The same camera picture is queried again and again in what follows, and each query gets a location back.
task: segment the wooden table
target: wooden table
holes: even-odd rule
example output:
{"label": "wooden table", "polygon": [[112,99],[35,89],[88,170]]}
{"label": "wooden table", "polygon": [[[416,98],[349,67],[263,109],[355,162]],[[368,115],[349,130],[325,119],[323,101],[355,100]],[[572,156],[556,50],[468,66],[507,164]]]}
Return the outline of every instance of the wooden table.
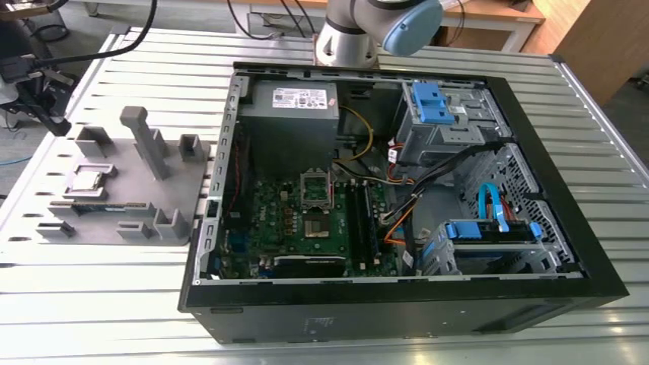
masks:
{"label": "wooden table", "polygon": [[[307,13],[312,17],[325,17],[327,2],[328,0],[300,1],[307,9]],[[99,3],[148,6],[151,0],[95,0],[93,2],[85,2],[88,15],[96,16],[99,14],[96,7]],[[287,4],[293,14],[303,14],[293,0],[288,0]],[[509,32],[501,50],[504,52],[519,52],[535,26],[541,24],[545,18],[535,5],[529,6],[527,12],[521,12],[509,8],[507,6],[508,4],[509,0],[472,0],[468,2],[465,5],[465,28],[471,30],[504,30]],[[160,0],[159,6],[227,11],[225,0]],[[249,15],[252,13],[287,14],[287,9],[279,0],[232,0],[232,7],[237,19],[248,31],[251,30]],[[460,23],[460,18],[460,6],[448,9],[444,12],[443,26],[456,27]],[[244,33],[239,27],[236,29],[237,33]]]}
{"label": "wooden table", "polygon": [[[313,17],[324,17],[328,0],[303,0],[300,3],[307,13]],[[505,30],[511,32],[503,46],[504,52],[519,52],[529,34],[537,24],[545,20],[543,13],[535,5],[528,11],[517,11],[508,7],[508,0],[472,0],[465,4],[465,28],[480,30]],[[287,14],[287,10],[277,0],[239,0],[235,11],[241,24],[249,31],[251,13]],[[291,7],[293,14],[303,14],[297,6]],[[460,23],[460,6],[444,12],[443,26],[456,27]]]}

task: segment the motherboard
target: motherboard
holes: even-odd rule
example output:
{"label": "motherboard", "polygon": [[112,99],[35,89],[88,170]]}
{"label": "motherboard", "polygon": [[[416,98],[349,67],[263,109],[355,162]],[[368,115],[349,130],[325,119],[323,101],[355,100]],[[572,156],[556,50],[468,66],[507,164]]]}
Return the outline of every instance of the motherboard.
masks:
{"label": "motherboard", "polygon": [[212,269],[225,278],[396,276],[396,250],[379,227],[387,208],[380,184],[332,182],[320,170],[257,180],[251,228],[227,232]]}

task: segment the open computer tower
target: open computer tower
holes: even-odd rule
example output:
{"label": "open computer tower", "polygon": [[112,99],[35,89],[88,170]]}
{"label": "open computer tower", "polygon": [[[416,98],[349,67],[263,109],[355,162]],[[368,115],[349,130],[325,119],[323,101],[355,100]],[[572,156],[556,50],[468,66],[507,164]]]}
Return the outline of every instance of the open computer tower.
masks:
{"label": "open computer tower", "polygon": [[220,343],[516,332],[628,295],[505,79],[235,68],[180,294]]}

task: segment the white sticker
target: white sticker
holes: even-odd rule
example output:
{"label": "white sticker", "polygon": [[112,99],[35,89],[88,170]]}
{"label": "white sticker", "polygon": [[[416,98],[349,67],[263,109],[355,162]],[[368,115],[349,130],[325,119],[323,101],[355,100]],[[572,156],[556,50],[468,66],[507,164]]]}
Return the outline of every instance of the white sticker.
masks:
{"label": "white sticker", "polygon": [[451,110],[451,113],[467,114],[467,109],[463,106],[449,106],[448,110]]}
{"label": "white sticker", "polygon": [[389,163],[397,163],[397,156],[399,156],[397,150],[388,150],[388,161],[389,161]]}
{"label": "white sticker", "polygon": [[327,109],[327,90],[275,89],[273,108]]}
{"label": "white sticker", "polygon": [[405,264],[412,268],[415,259],[413,259],[413,256],[408,253],[408,251],[404,251],[403,258],[404,258]]}

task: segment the table leg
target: table leg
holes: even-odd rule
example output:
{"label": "table leg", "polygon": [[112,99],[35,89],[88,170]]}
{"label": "table leg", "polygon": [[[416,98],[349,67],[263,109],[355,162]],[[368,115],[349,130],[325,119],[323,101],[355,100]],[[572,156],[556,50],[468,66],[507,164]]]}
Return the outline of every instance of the table leg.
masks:
{"label": "table leg", "polygon": [[100,15],[100,3],[99,2],[84,2],[83,7],[85,8],[85,13],[88,17],[96,17]]}
{"label": "table leg", "polygon": [[[232,10],[235,11],[236,19],[241,23],[241,27],[247,32],[251,31],[251,4],[232,4]],[[244,35],[244,32],[235,24],[236,33]]]}
{"label": "table leg", "polygon": [[503,47],[504,52],[520,52],[524,48],[524,44],[528,41],[529,34],[535,29],[535,23],[517,23],[516,29],[512,31],[509,38],[507,38],[505,46]]}

